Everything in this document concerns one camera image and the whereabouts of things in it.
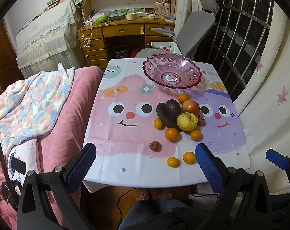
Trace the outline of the orange tangerine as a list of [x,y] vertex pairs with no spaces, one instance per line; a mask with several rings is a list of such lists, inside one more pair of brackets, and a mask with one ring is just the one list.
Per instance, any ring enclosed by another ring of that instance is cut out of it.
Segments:
[[190,132],[190,137],[193,141],[200,141],[202,139],[202,133],[199,129],[195,129]]
[[178,102],[183,104],[186,100],[189,100],[189,96],[187,94],[180,94],[178,96]]
[[165,139],[169,142],[176,142],[179,136],[178,131],[175,128],[168,128],[165,131]]
[[185,152],[183,155],[183,161],[188,165],[194,164],[196,162],[195,154],[193,152]]

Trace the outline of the small orange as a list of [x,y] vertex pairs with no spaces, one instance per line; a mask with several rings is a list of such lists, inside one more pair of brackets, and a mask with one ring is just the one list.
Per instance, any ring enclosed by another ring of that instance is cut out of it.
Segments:
[[169,157],[167,159],[167,165],[172,168],[176,168],[180,166],[180,160],[175,157]]

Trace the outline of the red lychee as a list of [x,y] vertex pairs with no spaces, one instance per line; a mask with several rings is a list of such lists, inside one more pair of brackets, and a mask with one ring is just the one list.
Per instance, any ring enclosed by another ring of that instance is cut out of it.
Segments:
[[206,121],[204,119],[204,117],[198,117],[198,125],[200,125],[201,127],[206,126]]

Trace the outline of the yellow pear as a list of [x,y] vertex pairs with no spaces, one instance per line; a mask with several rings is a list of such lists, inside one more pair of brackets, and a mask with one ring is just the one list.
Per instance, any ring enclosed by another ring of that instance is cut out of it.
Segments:
[[177,118],[178,127],[185,132],[191,132],[196,129],[198,124],[198,118],[196,115],[190,112],[184,112]]

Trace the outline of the overripe black banana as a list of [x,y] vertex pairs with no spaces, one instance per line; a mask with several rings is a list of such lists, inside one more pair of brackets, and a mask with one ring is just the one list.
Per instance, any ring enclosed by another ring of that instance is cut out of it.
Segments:
[[168,116],[165,104],[159,103],[156,107],[156,113],[158,118],[162,121],[163,125],[167,128],[175,128],[178,132],[181,132],[182,130],[179,128],[179,126]]

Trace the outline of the red apple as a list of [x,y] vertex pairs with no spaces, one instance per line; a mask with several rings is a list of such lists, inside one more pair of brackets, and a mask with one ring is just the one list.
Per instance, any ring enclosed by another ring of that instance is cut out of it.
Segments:
[[186,100],[182,105],[183,112],[193,113],[194,115],[198,115],[200,106],[197,102],[193,100]]

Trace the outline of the small orange kumquat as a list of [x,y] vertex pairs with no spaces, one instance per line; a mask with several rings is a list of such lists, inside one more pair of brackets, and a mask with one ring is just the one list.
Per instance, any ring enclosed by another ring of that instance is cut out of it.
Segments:
[[156,118],[154,120],[154,127],[158,130],[162,129],[163,128],[163,122],[161,121],[161,119],[159,118]]

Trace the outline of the dark avocado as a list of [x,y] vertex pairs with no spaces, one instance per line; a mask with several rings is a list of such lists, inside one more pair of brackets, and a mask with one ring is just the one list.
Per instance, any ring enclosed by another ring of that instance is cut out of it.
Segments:
[[181,114],[181,106],[178,101],[171,99],[165,103],[165,110],[169,118],[176,122],[178,116]]

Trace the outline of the white floral curtain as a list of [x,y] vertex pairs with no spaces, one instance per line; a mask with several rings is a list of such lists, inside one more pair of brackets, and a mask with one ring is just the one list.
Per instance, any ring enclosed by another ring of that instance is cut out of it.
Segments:
[[273,194],[288,191],[285,171],[265,157],[269,149],[290,157],[290,20],[277,3],[256,70],[234,105],[243,124],[249,172],[261,170]]

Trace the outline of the floral patterned blanket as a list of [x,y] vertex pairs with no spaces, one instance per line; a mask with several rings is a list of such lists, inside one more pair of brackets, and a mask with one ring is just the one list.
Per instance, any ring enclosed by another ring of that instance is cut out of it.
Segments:
[[75,69],[39,72],[11,84],[0,95],[0,143],[3,152],[52,131],[73,84]]

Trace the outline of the cartoon printed tablecloth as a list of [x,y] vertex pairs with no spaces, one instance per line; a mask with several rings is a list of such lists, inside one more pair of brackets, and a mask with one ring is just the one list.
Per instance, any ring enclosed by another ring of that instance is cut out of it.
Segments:
[[[142,69],[143,59],[113,59],[99,85],[89,118],[85,143],[92,143],[97,156],[84,183],[90,191],[112,186],[162,188],[205,182],[199,165],[180,162],[167,165],[169,157],[182,160],[197,142],[180,133],[176,142],[165,139],[165,130],[156,129],[156,106],[176,99],[180,90],[151,81]],[[185,94],[200,106],[206,126],[200,127],[201,142],[227,166],[248,169],[250,161],[243,127],[234,104],[211,64],[198,62],[201,82]],[[153,152],[149,144],[160,143]]]

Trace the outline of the wooden door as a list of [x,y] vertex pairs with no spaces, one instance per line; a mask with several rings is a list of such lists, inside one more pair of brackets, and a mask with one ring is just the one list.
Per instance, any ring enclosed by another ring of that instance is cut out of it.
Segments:
[[16,61],[16,53],[2,20],[0,22],[0,91],[5,91],[9,85],[23,79],[24,77]]

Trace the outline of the pink plastic fruit bowl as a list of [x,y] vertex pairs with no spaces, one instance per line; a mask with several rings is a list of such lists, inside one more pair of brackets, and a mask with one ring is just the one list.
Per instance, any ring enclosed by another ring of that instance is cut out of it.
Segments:
[[192,88],[202,80],[200,67],[176,53],[152,55],[143,62],[142,69],[151,81],[172,89]]

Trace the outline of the metal window grille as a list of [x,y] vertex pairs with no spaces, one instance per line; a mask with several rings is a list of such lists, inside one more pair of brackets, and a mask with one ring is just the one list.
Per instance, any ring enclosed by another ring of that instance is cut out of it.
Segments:
[[274,0],[217,0],[208,62],[214,66],[232,100],[246,88],[270,31]]

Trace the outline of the lace covered piano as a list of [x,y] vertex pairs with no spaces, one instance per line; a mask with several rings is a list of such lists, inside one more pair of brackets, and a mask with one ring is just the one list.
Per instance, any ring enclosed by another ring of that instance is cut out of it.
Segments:
[[16,36],[17,64],[24,78],[38,72],[87,65],[77,30],[83,25],[81,12],[68,0],[47,10]]

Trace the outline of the white storage box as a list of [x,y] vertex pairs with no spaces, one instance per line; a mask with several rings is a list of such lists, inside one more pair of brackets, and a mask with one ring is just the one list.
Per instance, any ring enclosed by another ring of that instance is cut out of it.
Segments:
[[175,42],[152,42],[151,43],[151,50],[149,50],[149,54],[156,54],[156,53],[176,53],[182,55],[179,47]]

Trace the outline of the grey office chair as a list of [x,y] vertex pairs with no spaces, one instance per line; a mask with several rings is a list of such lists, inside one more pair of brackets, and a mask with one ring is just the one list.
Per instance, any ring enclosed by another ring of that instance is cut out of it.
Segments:
[[139,51],[136,58],[146,58],[153,54],[166,53],[167,51],[162,47],[169,46],[170,53],[193,59],[198,45],[213,27],[216,14],[219,11],[217,0],[200,0],[200,3],[204,11],[192,12],[177,35],[170,30],[151,28],[152,31],[171,38],[172,42],[152,42],[151,47]]

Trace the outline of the wooden desk with drawers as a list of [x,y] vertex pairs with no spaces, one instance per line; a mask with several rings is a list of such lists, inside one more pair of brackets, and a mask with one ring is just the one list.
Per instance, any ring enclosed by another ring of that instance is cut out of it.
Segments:
[[156,6],[158,0],[86,0],[81,8],[84,25],[78,29],[87,64],[104,69],[111,59],[135,57],[152,42],[171,41],[151,28],[174,30],[169,18],[176,0]]

